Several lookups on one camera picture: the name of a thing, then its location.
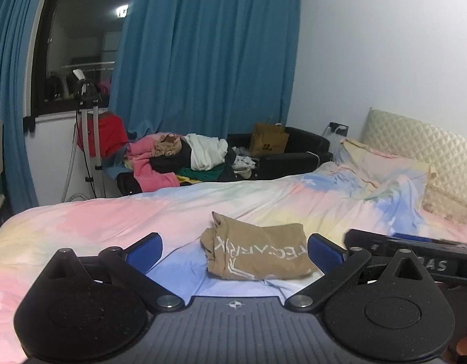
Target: blue curtain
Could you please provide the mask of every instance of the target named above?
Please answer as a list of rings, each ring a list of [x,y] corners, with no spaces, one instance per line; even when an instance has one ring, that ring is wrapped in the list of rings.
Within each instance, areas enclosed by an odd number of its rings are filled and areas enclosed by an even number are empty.
[[[129,130],[224,137],[285,123],[300,0],[131,0],[110,109]]]
[[[15,213],[38,205],[23,136],[23,82],[38,0],[0,0],[0,119],[6,185]]]

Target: pillow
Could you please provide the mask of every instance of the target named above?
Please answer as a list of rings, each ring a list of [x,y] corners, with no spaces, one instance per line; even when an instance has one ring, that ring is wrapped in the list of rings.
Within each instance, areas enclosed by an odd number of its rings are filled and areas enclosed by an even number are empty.
[[[418,208],[422,204],[428,181],[435,176],[434,169],[426,163],[389,155],[352,139],[342,142],[334,161],[338,165],[349,165],[362,180],[370,182],[374,187],[379,187],[400,175],[407,176],[417,190]]]

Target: green clothing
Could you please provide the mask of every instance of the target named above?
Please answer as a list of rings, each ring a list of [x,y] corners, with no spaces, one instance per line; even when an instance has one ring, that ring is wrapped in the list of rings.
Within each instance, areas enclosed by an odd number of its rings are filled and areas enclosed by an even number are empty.
[[[181,168],[176,171],[176,175],[181,175],[182,177],[188,177],[194,180],[200,180],[202,182],[212,182],[218,179],[224,168],[225,163],[219,164],[208,171],[194,171],[191,168]]]

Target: pink towel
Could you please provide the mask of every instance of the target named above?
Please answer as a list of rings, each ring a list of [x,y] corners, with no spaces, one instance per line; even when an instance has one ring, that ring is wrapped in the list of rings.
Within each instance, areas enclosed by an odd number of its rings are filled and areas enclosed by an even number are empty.
[[[128,160],[133,160],[137,156],[140,156],[141,159],[152,157],[152,150],[154,149],[154,144],[156,141],[159,141],[162,135],[167,133],[156,133],[150,134],[139,141],[131,142],[127,145],[126,157]]]
[[[160,174],[152,169],[148,159],[132,161],[134,178],[139,183],[143,193],[155,192],[163,187],[179,187],[179,181],[174,172]]]

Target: white wall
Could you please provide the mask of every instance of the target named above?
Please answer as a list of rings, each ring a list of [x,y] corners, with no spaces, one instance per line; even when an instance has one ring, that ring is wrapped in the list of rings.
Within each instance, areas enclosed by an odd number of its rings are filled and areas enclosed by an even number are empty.
[[[75,118],[72,117],[38,121],[35,133],[25,137],[31,175],[40,205],[58,204],[62,198],[72,153],[74,124]],[[86,175],[84,155],[78,148],[67,197],[75,193],[91,197],[90,186],[85,182]],[[120,197],[115,181],[105,174],[104,183],[107,197]]]
[[[288,125],[358,138],[370,106],[467,137],[467,0],[302,0]]]

